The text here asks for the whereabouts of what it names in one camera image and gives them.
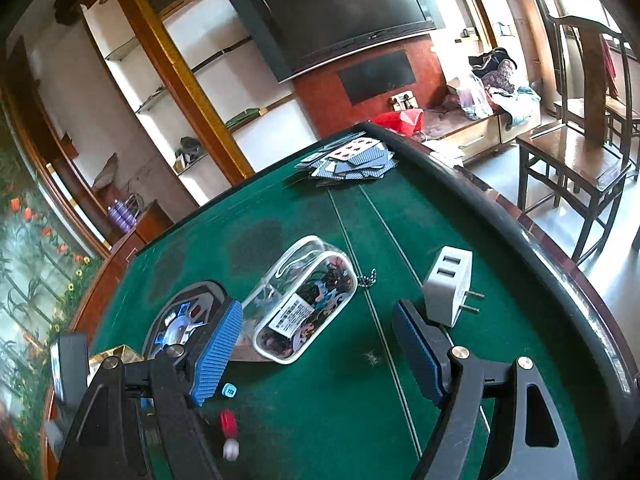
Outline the black marker red cap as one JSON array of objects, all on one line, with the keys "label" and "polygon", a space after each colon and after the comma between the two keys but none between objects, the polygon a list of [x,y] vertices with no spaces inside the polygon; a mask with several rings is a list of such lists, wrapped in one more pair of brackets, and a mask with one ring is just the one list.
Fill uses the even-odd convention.
[{"label": "black marker red cap", "polygon": [[240,456],[239,430],[235,414],[231,410],[221,410],[219,412],[219,423],[224,436],[222,457],[228,462],[235,462]]}]

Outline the small blue die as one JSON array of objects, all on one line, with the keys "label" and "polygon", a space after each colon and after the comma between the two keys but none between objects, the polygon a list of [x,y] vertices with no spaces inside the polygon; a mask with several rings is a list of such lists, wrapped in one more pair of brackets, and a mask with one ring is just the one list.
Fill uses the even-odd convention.
[{"label": "small blue die", "polygon": [[222,395],[229,399],[233,398],[236,395],[235,385],[229,384],[228,382],[224,384],[222,387]]}]

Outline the round mahjong control panel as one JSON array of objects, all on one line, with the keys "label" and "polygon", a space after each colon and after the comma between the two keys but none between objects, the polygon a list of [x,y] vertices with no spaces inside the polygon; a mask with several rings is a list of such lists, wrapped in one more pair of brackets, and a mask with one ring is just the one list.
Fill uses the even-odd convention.
[{"label": "round mahjong control panel", "polygon": [[211,280],[179,290],[154,318],[145,336],[142,356],[153,359],[165,346],[186,344],[194,330],[212,320],[226,298],[226,290]]}]

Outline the clear zip pouch with items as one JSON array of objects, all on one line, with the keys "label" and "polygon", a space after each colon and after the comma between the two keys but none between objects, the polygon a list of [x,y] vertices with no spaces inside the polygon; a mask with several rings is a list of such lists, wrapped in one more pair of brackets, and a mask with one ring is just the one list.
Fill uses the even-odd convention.
[{"label": "clear zip pouch with items", "polygon": [[355,295],[347,255],[308,235],[290,246],[242,302],[241,335],[264,360],[294,363]]}]

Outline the two purple bottles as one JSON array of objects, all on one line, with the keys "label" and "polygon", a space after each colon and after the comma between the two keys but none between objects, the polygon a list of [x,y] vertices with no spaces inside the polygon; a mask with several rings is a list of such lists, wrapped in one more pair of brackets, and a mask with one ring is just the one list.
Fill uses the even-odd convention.
[{"label": "two purple bottles", "polygon": [[107,214],[115,222],[116,226],[125,233],[130,232],[137,224],[134,215],[120,200],[114,200],[114,202],[107,207]]}]

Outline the pile of playing cards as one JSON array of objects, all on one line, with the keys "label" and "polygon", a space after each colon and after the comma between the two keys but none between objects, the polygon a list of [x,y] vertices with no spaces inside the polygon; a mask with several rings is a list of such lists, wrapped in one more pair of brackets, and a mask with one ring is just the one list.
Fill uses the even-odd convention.
[{"label": "pile of playing cards", "polygon": [[304,157],[295,169],[327,186],[380,180],[396,167],[395,154],[385,143],[357,132]]}]

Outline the red plastic bag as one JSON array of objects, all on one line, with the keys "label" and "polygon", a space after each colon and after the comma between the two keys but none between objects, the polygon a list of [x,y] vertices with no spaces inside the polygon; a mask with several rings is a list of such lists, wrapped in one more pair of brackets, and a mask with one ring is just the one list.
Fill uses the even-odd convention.
[{"label": "red plastic bag", "polygon": [[379,114],[373,117],[371,122],[402,136],[413,136],[422,131],[423,117],[422,108],[410,108],[410,110],[395,110]]}]

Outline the wooden cabinet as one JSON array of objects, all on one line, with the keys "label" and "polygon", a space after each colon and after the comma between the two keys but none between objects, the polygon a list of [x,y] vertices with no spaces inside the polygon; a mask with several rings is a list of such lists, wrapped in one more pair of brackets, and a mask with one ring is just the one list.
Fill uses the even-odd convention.
[{"label": "wooden cabinet", "polygon": [[[70,326],[58,332],[91,334],[136,251],[169,224],[157,202],[125,183],[156,169],[160,155],[80,28],[66,34],[51,56],[29,52],[24,39],[2,51],[2,117],[67,232],[91,257],[102,259]],[[107,214],[114,200],[123,202],[137,220],[128,233]],[[39,479],[50,477],[56,467],[43,427],[54,408],[50,382]]]}]

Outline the dark wooden chair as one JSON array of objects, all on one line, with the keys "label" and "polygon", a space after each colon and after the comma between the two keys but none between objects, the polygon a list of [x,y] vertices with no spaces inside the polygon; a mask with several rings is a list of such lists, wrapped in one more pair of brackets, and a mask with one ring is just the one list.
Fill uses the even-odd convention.
[{"label": "dark wooden chair", "polygon": [[518,208],[567,202],[582,217],[570,258],[581,264],[600,252],[613,229],[632,169],[634,109],[629,58],[622,53],[625,99],[612,96],[608,38],[625,36],[590,18],[553,15],[536,0],[552,50],[558,119],[516,137]]}]

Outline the pile of clothes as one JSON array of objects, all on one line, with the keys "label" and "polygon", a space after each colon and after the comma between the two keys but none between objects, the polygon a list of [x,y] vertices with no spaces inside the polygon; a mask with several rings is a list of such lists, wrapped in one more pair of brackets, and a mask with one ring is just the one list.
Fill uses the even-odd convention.
[{"label": "pile of clothes", "polygon": [[469,69],[448,82],[465,116],[471,120],[506,114],[506,128],[539,115],[540,96],[518,76],[518,64],[502,47],[468,57]]}]

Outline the white shelving unit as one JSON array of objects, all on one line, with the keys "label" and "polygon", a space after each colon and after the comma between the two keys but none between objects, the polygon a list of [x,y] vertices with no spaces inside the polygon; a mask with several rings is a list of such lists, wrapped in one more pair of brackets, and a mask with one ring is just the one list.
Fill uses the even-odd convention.
[{"label": "white shelving unit", "polygon": [[230,0],[79,0],[134,116],[199,204],[317,141]]}]

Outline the white usb wall charger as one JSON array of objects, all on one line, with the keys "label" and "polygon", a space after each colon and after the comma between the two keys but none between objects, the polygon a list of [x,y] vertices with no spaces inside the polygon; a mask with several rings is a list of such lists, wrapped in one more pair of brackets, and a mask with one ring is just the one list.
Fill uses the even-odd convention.
[{"label": "white usb wall charger", "polygon": [[430,272],[422,283],[427,318],[447,328],[453,328],[465,307],[467,296],[483,298],[472,292],[473,253],[469,250],[444,246],[438,253]]}]

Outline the floral wall painting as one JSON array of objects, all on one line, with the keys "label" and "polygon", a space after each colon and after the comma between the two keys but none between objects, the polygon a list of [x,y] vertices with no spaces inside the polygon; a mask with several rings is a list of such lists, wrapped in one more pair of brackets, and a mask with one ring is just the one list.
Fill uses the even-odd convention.
[{"label": "floral wall painting", "polygon": [[50,207],[2,117],[1,431],[37,479],[49,344],[70,326],[101,263],[78,246]]}]

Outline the wall power socket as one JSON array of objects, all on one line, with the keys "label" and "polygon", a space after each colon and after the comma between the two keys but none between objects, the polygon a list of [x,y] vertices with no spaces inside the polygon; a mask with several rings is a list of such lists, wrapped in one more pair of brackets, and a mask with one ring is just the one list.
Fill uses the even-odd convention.
[{"label": "wall power socket", "polygon": [[419,108],[418,101],[413,95],[413,92],[410,90],[400,92],[395,94],[394,96],[391,96],[388,102],[390,102],[390,106],[395,112],[400,112],[401,110],[414,110],[415,108]]}]

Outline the black wall television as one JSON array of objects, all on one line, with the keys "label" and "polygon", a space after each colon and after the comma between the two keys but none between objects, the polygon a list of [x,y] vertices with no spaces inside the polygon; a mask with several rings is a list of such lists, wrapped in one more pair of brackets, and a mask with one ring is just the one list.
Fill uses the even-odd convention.
[{"label": "black wall television", "polygon": [[435,0],[229,0],[277,81],[445,27]]}]

